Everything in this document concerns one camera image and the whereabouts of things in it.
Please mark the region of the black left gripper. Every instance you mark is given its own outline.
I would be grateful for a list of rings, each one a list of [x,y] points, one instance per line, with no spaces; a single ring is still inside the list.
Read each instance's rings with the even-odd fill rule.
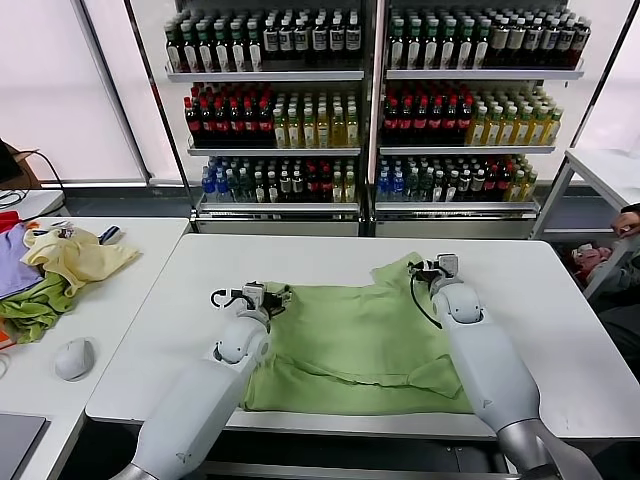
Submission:
[[[265,310],[269,318],[273,318],[281,314],[285,310],[285,306],[293,301],[293,295],[289,294],[291,287],[284,285],[275,293],[266,292],[263,297],[262,308]]]

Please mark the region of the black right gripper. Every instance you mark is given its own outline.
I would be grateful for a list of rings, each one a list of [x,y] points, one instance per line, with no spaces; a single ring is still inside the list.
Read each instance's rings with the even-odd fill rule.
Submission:
[[[426,283],[433,283],[443,277],[443,270],[437,260],[409,261],[407,267],[409,269],[422,269],[412,270],[410,275],[412,278],[421,279]]]

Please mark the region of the person's bare hand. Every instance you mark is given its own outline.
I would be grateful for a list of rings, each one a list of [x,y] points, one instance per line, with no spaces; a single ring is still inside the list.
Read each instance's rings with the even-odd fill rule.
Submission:
[[[612,223],[612,229],[620,238],[637,235],[640,229],[640,215],[636,211],[620,213]]]

